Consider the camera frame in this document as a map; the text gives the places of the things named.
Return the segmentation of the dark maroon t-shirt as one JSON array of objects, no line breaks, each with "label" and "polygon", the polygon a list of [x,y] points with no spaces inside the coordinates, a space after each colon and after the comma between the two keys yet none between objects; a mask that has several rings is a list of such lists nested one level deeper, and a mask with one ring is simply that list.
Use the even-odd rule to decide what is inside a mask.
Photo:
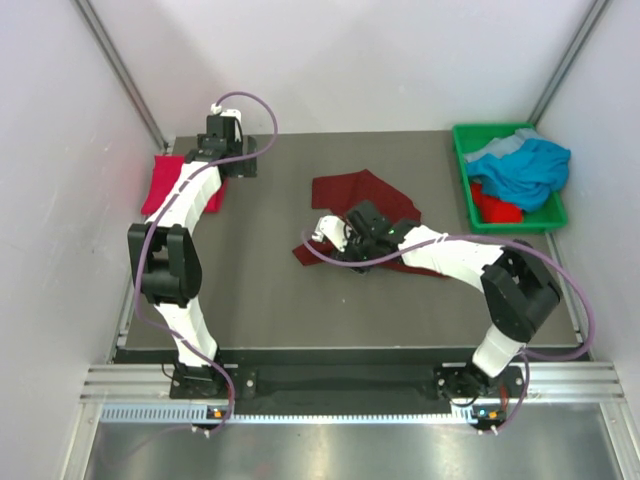
[{"label": "dark maroon t-shirt", "polygon": [[[312,180],[312,209],[329,210],[332,214],[344,217],[351,208],[362,201],[372,202],[377,210],[393,224],[408,219],[421,224],[421,212],[412,200],[401,191],[386,183],[367,169],[359,172],[315,177]],[[328,255],[333,247],[330,243],[310,242],[320,253]],[[293,255],[303,266],[321,263],[304,245],[296,247]],[[444,278],[437,272],[412,268],[391,260],[380,265],[397,272]]]}]

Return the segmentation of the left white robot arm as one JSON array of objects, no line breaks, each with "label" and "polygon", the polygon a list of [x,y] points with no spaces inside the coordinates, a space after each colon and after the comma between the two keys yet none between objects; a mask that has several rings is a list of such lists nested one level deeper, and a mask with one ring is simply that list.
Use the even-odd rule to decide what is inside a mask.
[{"label": "left white robot arm", "polygon": [[127,242],[137,297],[152,305],[178,348],[173,398],[213,398],[226,387],[227,374],[212,361],[218,344],[209,333],[198,295],[202,267],[192,238],[207,204],[229,178],[255,177],[254,158],[211,167],[211,162],[256,151],[243,135],[241,113],[215,106],[196,147],[184,157],[177,180],[143,223],[132,224]]}]

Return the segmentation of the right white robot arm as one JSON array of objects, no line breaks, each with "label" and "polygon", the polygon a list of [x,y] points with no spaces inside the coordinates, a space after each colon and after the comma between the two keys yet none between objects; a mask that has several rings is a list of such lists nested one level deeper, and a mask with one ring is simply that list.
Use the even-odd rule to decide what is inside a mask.
[{"label": "right white robot arm", "polygon": [[331,243],[332,259],[365,272],[369,261],[387,255],[395,263],[459,280],[483,293],[491,325],[464,367],[438,383],[447,399],[475,400],[492,394],[503,372],[523,351],[561,300],[561,292],[543,261],[517,248],[449,240],[442,233],[408,218],[390,221],[365,200],[344,218],[318,221],[315,239]]}]

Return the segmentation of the folded bright red t-shirt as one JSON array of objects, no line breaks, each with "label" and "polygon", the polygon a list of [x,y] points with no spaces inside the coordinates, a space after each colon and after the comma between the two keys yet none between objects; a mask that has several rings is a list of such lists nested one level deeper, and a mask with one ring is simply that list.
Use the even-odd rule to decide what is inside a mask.
[{"label": "folded bright red t-shirt", "polygon": [[[156,155],[152,171],[151,184],[140,213],[149,216],[158,210],[167,195],[171,192],[179,179],[185,157],[181,155]],[[222,186],[209,198],[204,209],[207,214],[215,214],[220,211],[226,195],[227,181],[222,181]]]}]

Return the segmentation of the red t-shirt in bin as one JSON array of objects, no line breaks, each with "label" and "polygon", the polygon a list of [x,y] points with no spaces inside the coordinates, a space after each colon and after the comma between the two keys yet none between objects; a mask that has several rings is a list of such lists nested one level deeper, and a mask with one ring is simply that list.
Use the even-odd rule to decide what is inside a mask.
[{"label": "red t-shirt in bin", "polygon": [[523,213],[517,206],[485,194],[480,183],[472,183],[470,189],[473,203],[484,223],[518,224],[523,221]]}]

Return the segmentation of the grey t-shirt in bin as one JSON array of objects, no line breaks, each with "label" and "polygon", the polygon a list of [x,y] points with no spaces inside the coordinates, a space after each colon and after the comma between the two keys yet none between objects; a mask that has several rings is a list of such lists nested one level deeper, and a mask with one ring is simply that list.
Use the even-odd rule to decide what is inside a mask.
[{"label": "grey t-shirt in bin", "polygon": [[466,163],[470,163],[479,160],[485,155],[502,158],[520,149],[529,139],[544,140],[544,137],[532,128],[520,128],[508,137],[494,138],[483,148],[475,152],[466,153],[464,160]]}]

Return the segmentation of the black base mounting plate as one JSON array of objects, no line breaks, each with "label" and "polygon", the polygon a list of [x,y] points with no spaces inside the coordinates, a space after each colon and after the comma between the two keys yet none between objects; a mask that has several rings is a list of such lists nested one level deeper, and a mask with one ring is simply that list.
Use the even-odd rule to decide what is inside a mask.
[{"label": "black base mounting plate", "polygon": [[309,396],[313,401],[335,400],[340,394],[362,394],[369,400],[384,394],[406,394],[426,401],[471,401],[516,398],[524,378],[515,366],[491,380],[464,366],[445,365],[263,365],[236,366],[228,370],[235,398],[244,401],[291,399]]}]

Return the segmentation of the blue t-shirt in bin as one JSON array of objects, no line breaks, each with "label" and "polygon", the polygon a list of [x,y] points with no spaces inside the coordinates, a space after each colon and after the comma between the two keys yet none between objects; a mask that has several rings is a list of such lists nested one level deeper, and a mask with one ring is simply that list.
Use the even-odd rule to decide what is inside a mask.
[{"label": "blue t-shirt in bin", "polygon": [[487,153],[465,166],[470,179],[480,181],[485,195],[524,212],[541,209],[569,179],[571,151],[542,139],[528,139],[520,148],[498,158]]}]

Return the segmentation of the green plastic bin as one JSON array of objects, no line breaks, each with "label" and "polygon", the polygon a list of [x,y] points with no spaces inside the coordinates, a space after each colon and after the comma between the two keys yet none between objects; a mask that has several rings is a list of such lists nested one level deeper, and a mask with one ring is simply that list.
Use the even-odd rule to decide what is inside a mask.
[{"label": "green plastic bin", "polygon": [[486,223],[476,208],[471,194],[471,182],[466,175],[464,155],[485,147],[494,138],[506,138],[518,129],[535,126],[527,122],[509,123],[466,123],[452,127],[452,149],[456,155],[457,170],[462,187],[462,198],[470,230],[483,235],[493,234],[546,234],[563,228],[568,223],[568,215],[559,193],[550,195],[546,203],[537,211],[524,213],[520,223]]}]

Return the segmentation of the left aluminium corner post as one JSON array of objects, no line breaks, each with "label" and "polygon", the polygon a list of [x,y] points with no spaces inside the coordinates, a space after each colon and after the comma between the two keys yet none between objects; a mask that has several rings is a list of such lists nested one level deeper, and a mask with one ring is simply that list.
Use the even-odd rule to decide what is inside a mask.
[{"label": "left aluminium corner post", "polygon": [[153,143],[160,151],[166,151],[169,147],[169,142],[151,113],[147,102],[144,100],[130,70],[122,59],[93,3],[89,0],[71,0],[71,4],[86,25]]}]

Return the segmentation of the aluminium corner post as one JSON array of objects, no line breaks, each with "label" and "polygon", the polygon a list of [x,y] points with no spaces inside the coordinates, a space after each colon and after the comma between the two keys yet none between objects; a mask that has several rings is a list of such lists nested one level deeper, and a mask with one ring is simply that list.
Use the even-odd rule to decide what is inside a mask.
[{"label": "aluminium corner post", "polygon": [[538,97],[528,117],[528,123],[537,125],[541,121],[612,3],[612,0],[593,0],[589,3],[586,13],[579,21],[575,32]]},{"label": "aluminium corner post", "polygon": [[71,0],[71,4],[86,25],[153,143],[160,151],[166,151],[169,147],[169,142],[151,113],[147,102],[144,100],[130,70],[122,59],[93,3],[89,0]]}]

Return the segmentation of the aluminium front rail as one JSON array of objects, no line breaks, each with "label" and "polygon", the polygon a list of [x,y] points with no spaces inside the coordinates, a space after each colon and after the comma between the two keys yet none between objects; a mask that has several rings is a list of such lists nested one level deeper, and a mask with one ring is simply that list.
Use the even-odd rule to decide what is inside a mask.
[{"label": "aluminium front rail", "polygon": [[[548,403],[615,402],[625,398],[618,375],[610,363],[538,363],[529,367],[528,401]],[[85,402],[160,402],[169,398],[171,370],[156,365],[95,365],[81,388]],[[229,370],[236,392],[257,394],[264,382],[305,390],[373,392],[386,387],[430,387],[433,368],[426,365],[290,365],[249,366]]]}]

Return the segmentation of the right aluminium corner post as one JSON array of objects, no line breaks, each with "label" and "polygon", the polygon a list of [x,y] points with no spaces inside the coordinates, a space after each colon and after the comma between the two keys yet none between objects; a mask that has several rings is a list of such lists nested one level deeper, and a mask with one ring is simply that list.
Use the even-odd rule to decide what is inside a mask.
[{"label": "right aluminium corner post", "polygon": [[593,0],[589,3],[586,13],[579,21],[575,32],[538,97],[528,117],[528,123],[537,125],[541,121],[612,3],[612,0]]}]

